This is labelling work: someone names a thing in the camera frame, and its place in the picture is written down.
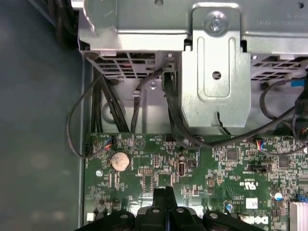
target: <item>ventilation hole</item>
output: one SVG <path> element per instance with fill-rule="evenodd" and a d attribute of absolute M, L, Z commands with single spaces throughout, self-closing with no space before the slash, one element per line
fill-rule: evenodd
<path fill-rule="evenodd" d="M 265 67 L 275 67 L 275 66 L 277 66 L 277 64 L 265 64 L 263 66 L 265 66 Z"/>
<path fill-rule="evenodd" d="M 101 68 L 117 68 L 116 64 L 98 64 L 98 66 L 100 66 Z"/>
<path fill-rule="evenodd" d="M 303 9 L 304 8 L 304 3 L 303 2 L 299 2 L 297 4 L 297 6 L 299 7 L 299 9 Z"/>
<path fill-rule="evenodd" d="M 289 66 L 292 66 L 293 64 L 288 64 L 288 63 L 286 63 L 286 64 L 280 64 L 279 66 L 282 66 L 282 67 L 289 67 Z"/>
<path fill-rule="evenodd" d="M 275 75 L 278 75 L 278 76 L 284 76 L 284 75 L 286 75 L 287 73 L 284 73 L 284 72 L 277 72 L 277 73 L 275 73 Z"/>
<path fill-rule="evenodd" d="M 114 64 L 113 60 L 106 60 L 102 58 L 98 58 L 96 61 L 97 64 Z"/>
<path fill-rule="evenodd" d="M 133 64 L 145 64 L 144 60 L 132 60 Z"/>
<path fill-rule="evenodd" d="M 274 74 L 274 72 L 264 72 L 264 73 L 262 73 L 263 75 L 272 75 L 272 74 Z"/>
<path fill-rule="evenodd" d="M 154 53 L 129 53 L 131 59 L 155 59 Z"/>
<path fill-rule="evenodd" d="M 297 57 L 297 58 L 295 58 L 294 60 L 292 60 L 293 62 L 301 62 L 301 61 L 304 61 L 304 60 L 306 60 L 306 59 L 308 59 L 308 57 Z"/>
<path fill-rule="evenodd" d="M 155 5 L 156 6 L 162 6 L 164 4 L 163 0 L 155 0 Z"/>
<path fill-rule="evenodd" d="M 102 68 L 103 71 L 106 72 L 119 72 L 119 69 L 106 69 L 106 68 Z"/>
<path fill-rule="evenodd" d="M 116 59 L 127 59 L 127 54 L 126 53 L 122 53 L 122 52 L 119 52 L 116 54 Z"/>
<path fill-rule="evenodd" d="M 279 62 L 279 56 L 270 56 L 264 59 L 262 62 Z"/>
<path fill-rule="evenodd" d="M 214 71 L 212 74 L 213 79 L 220 79 L 221 78 L 221 73 L 219 71 Z"/>

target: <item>wire bundle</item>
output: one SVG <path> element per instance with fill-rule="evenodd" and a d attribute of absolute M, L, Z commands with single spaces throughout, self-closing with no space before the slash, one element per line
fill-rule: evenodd
<path fill-rule="evenodd" d="M 289 83 L 289 82 L 293 82 L 293 81 L 301 81 L 303 78 L 297 78 L 297 79 L 288 79 L 288 80 L 281 80 L 281 81 L 278 81 L 270 86 L 268 86 L 267 89 L 265 89 L 261 96 L 260 96 L 260 100 L 259 100 L 259 105 L 260 105 L 260 109 L 263 113 L 263 115 L 265 115 L 267 118 L 271 119 L 271 120 L 275 120 L 277 117 L 275 117 L 271 112 L 269 112 L 269 110 L 267 109 L 266 107 L 266 104 L 265 104 L 265 97 L 267 95 L 267 93 L 275 86 L 279 86 L 279 85 L 284 85 L 286 83 Z M 298 141 L 302 147 L 296 149 L 296 150 L 293 150 L 293 151 L 290 151 L 290 152 L 287 152 L 287 153 L 282 153 L 282 154 L 277 154 L 277 153 L 269 153 L 265 150 L 259 150 L 261 152 L 263 152 L 264 154 L 267 154 L 267 155 L 291 155 L 291 154 L 295 154 L 295 153 L 298 153 L 302 150 L 304 150 L 305 147 L 307 147 L 307 144 L 303 141 L 300 140 L 298 134 L 296 133 L 295 131 L 295 124 L 296 124 L 296 120 L 297 120 L 297 115 L 295 113 L 295 107 L 293 106 L 291 109 L 293 109 L 293 118 L 292 118 L 292 123 L 289 123 L 285 120 L 283 120 L 282 122 L 292 131 L 293 133 L 293 136 L 295 138 L 296 141 Z"/>
<path fill-rule="evenodd" d="M 78 105 L 82 102 L 83 99 L 86 98 L 87 95 L 92 92 L 92 109 L 91 109 L 91 132 L 95 132 L 95 125 L 98 132 L 103 131 L 102 126 L 102 117 L 101 117 L 101 90 L 103 91 L 107 103 L 109 105 L 110 111 L 112 116 L 114 117 L 114 121 L 116 123 L 116 126 L 118 127 L 119 132 L 129 132 L 127 123 L 125 121 L 123 112 L 121 110 L 121 107 L 119 105 L 119 102 L 117 101 L 115 95 L 113 94 L 112 90 L 110 89 L 109 84 L 107 83 L 107 79 L 101 75 L 101 73 L 94 69 L 93 70 L 94 80 L 91 82 L 91 84 L 88 86 L 88 88 L 85 90 L 85 92 L 81 95 L 81 97 L 78 99 L 78 101 L 74 104 L 71 111 L 68 113 L 67 119 L 66 119 L 66 126 L 65 126 L 65 133 L 68 141 L 68 145 L 70 149 L 72 150 L 73 154 L 77 156 L 80 159 L 88 159 L 93 158 L 97 155 L 99 155 L 103 150 L 108 150 L 113 142 L 108 142 L 106 145 L 104 145 L 102 148 L 97 150 L 94 153 L 91 153 L 89 155 L 82 155 L 79 153 L 76 148 L 73 145 L 73 141 L 71 138 L 71 131 L 70 131 L 70 124 L 71 119 L 74 111 L 78 107 Z"/>
<path fill-rule="evenodd" d="M 271 122 L 255 129 L 255 130 L 252 130 L 250 132 L 247 132 L 247 133 L 239 135 L 239 136 L 232 137 L 230 139 L 213 141 L 213 142 L 205 142 L 205 141 L 201 141 L 201 140 L 197 139 L 196 137 L 194 137 L 187 130 L 187 128 L 184 126 L 183 121 L 182 121 L 181 116 L 180 116 L 181 111 L 180 111 L 179 106 L 178 106 L 177 97 L 176 97 L 175 91 L 173 89 L 172 79 L 171 79 L 170 76 L 165 76 L 164 86 L 165 86 L 166 99 L 167 99 L 167 104 L 168 104 L 168 107 L 169 107 L 169 110 L 170 110 L 170 114 L 171 114 L 171 117 L 174 120 L 175 125 L 177 126 L 178 130 L 180 131 L 182 136 L 185 137 L 189 142 L 195 143 L 196 145 L 200 145 L 202 147 L 213 148 L 213 147 L 233 144 L 235 142 L 241 142 L 241 141 L 246 140 L 248 138 L 251 138 L 251 137 L 253 137 L 257 134 L 264 133 L 265 131 L 277 126 L 287 116 L 292 115 L 292 113 L 294 112 L 294 107 L 292 107 L 289 110 L 287 110 L 285 113 L 283 113 L 281 116 L 273 119 Z"/>
<path fill-rule="evenodd" d="M 70 0 L 48 0 L 48 7 L 55 20 L 57 41 L 65 48 L 76 48 L 78 12 L 73 10 Z"/>
<path fill-rule="evenodd" d="M 257 143 L 258 151 L 261 151 L 263 149 L 264 142 L 263 141 L 256 141 L 256 143 Z"/>

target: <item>metal bracket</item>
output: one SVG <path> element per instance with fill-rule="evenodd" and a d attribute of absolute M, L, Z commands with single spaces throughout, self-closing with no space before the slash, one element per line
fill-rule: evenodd
<path fill-rule="evenodd" d="M 192 47 L 182 53 L 180 104 L 189 127 L 244 127 L 250 112 L 250 54 L 240 45 L 235 3 L 205 2 L 192 9 Z"/>

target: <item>green circuit board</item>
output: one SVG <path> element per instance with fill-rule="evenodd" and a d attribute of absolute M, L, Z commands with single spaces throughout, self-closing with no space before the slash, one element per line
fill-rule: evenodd
<path fill-rule="evenodd" d="M 202 217 L 207 209 L 240 213 L 242 219 L 263 230 L 288 230 L 288 203 L 308 194 L 307 150 L 291 156 L 265 156 L 256 142 L 246 140 L 218 148 L 186 150 L 170 135 L 88 134 L 87 152 L 113 145 L 85 163 L 85 223 L 88 215 L 126 209 L 137 214 L 152 205 L 153 190 L 172 186 L 179 206 L 193 208 Z M 229 136 L 203 136 L 205 141 Z M 292 137 L 262 137 L 268 152 L 300 147 Z M 125 153 L 125 170 L 116 153 Z"/>

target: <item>screw hole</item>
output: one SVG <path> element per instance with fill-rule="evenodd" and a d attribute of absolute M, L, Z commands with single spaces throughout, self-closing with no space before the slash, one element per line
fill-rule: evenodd
<path fill-rule="evenodd" d="M 299 7 L 299 9 L 303 9 L 304 8 L 304 3 L 303 2 L 299 2 L 297 4 L 297 6 Z"/>
<path fill-rule="evenodd" d="M 155 0 L 155 5 L 156 6 L 162 6 L 164 4 L 163 0 Z"/>
<path fill-rule="evenodd" d="M 219 71 L 214 71 L 212 74 L 213 79 L 220 79 L 221 78 L 221 73 Z"/>

